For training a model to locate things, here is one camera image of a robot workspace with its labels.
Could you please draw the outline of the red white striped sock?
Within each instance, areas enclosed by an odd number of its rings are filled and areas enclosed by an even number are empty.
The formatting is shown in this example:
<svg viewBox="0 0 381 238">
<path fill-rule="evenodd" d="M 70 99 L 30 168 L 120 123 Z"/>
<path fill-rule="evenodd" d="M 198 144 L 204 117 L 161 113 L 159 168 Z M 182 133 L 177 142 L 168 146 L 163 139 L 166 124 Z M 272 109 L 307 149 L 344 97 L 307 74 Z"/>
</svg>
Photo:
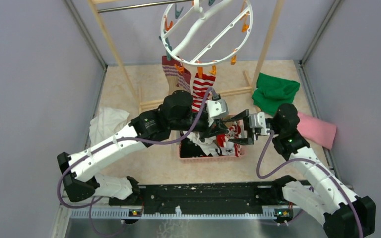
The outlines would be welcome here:
<svg viewBox="0 0 381 238">
<path fill-rule="evenodd" d="M 204 95 L 209 87 L 213 87 L 216 77 L 212 75 L 199 74 L 195 75 L 192 86 L 193 103 L 191 109 L 197 113 L 200 110 Z"/>
</svg>

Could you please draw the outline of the beige purple striped sock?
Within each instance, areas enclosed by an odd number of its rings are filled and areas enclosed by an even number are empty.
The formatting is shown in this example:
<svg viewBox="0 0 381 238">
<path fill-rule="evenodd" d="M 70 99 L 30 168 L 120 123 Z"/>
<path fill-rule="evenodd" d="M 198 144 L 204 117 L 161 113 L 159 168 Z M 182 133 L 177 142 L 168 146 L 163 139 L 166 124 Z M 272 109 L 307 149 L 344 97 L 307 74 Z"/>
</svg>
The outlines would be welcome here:
<svg viewBox="0 0 381 238">
<path fill-rule="evenodd" d="M 185 68 L 185 72 L 183 75 L 177 73 L 177 86 L 182 88 L 183 90 L 191 93 L 191 78 L 192 74 Z"/>
</svg>

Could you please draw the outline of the white round clip hanger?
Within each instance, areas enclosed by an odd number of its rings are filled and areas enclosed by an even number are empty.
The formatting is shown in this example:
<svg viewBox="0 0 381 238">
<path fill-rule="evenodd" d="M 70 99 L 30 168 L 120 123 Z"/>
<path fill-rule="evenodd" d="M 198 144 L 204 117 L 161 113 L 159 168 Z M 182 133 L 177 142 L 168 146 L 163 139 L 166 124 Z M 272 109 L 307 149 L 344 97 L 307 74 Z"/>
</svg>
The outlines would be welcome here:
<svg viewBox="0 0 381 238">
<path fill-rule="evenodd" d="M 200 5 L 204 11 L 208 11 L 214 5 L 219 4 L 221 1 L 222 0 L 200 0 Z M 241 12 L 243 2 L 244 0 L 229 0 L 229 4 L 227 4 L 214 16 L 209 18 L 196 31 L 195 35 L 191 38 L 190 42 L 186 44 L 186 46 L 177 54 L 177 56 L 186 61 L 191 61 L 192 59 L 194 59 L 199 52 L 201 52 L 225 27 L 227 27 L 236 18 L 236 16 Z M 172 48 L 176 47 L 185 38 L 186 34 L 189 32 L 191 27 L 199 19 L 199 14 L 197 14 L 195 11 L 192 11 L 191 7 L 192 3 L 190 4 L 190 6 L 184 7 L 184 10 L 180 17 L 183 17 L 183 15 L 186 12 L 190 13 L 189 17 L 185 19 L 185 21 L 181 23 L 179 27 L 168 37 Z M 174 9 L 175 4 L 172 6 L 167 15 L 169 23 L 177 21 L 177 19 L 175 19 Z M 230 29 L 223 37 L 221 37 L 210 50 L 208 50 L 203 56 L 200 57 L 199 61 L 201 63 L 209 63 L 214 60 L 222 59 L 225 56 L 229 55 L 238 46 L 241 46 L 241 48 L 239 49 L 241 50 L 244 46 L 242 41 L 246 36 L 245 30 L 243 28 L 245 24 L 249 23 L 250 19 L 248 17 L 246 19 L 241 19 L 240 21 L 238 21 L 237 24 L 232 29 Z M 231 64 L 230 59 L 227 59 L 223 62 L 229 62 L 230 65 L 235 65 L 237 61 L 234 64 Z"/>
</svg>

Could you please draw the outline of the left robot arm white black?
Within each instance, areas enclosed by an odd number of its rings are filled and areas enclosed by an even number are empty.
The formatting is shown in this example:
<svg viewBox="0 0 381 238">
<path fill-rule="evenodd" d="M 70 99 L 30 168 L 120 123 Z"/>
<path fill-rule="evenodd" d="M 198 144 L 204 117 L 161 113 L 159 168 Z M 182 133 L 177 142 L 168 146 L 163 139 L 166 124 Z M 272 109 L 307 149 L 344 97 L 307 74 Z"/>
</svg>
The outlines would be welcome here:
<svg viewBox="0 0 381 238">
<path fill-rule="evenodd" d="M 240 119 L 228 116 L 227 104 L 221 96 L 209 89 L 199 109 L 193 110 L 192 105 L 189 92 L 174 91 L 158 108 L 140 113 L 102 142 L 75 154 L 60 153 L 58 199 L 66 193 L 73 203 L 98 196 L 135 204 L 140 190 L 134 178 L 110 177 L 100 171 L 133 152 L 171 144 L 172 131 L 179 131 L 182 140 L 193 143 L 194 157 L 238 155 L 244 142 Z"/>
</svg>

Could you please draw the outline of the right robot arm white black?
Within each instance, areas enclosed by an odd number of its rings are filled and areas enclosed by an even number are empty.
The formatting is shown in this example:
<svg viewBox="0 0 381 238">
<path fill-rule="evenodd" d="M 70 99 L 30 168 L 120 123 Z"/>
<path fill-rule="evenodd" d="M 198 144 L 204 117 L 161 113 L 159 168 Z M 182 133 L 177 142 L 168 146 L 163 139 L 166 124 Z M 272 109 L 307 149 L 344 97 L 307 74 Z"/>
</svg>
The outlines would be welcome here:
<svg viewBox="0 0 381 238">
<path fill-rule="evenodd" d="M 271 198 L 277 204 L 287 201 L 299 206 L 322 225 L 329 238 L 364 238 L 375 231 L 376 205 L 368 197 L 360 197 L 345 186 L 326 167 L 301 136 L 297 126 L 298 111 L 293 104 L 284 103 L 274 116 L 266 118 L 263 112 L 249 113 L 244 110 L 231 117 L 230 121 L 243 121 L 246 138 L 235 140 L 241 145 L 253 145 L 259 136 L 268 136 L 261 152 L 256 172 L 265 179 L 285 165 L 296 168 L 309 182 L 313 190 L 305 188 L 291 176 L 274 181 Z M 271 172 L 261 175 L 260 166 L 269 144 L 285 162 Z"/>
</svg>

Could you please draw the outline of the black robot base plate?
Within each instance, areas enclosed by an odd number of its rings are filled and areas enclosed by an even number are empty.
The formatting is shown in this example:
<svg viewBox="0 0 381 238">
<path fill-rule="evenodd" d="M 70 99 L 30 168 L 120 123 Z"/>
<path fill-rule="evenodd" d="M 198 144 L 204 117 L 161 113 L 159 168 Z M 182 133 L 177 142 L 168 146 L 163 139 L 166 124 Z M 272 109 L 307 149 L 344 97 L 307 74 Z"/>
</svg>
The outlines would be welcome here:
<svg viewBox="0 0 381 238">
<path fill-rule="evenodd" d="M 139 207 L 145 215 L 262 214 L 268 206 L 289 206 L 272 188 L 273 182 L 141 185 L 139 194 L 126 200 L 110 198 L 108 204 L 121 208 Z"/>
</svg>

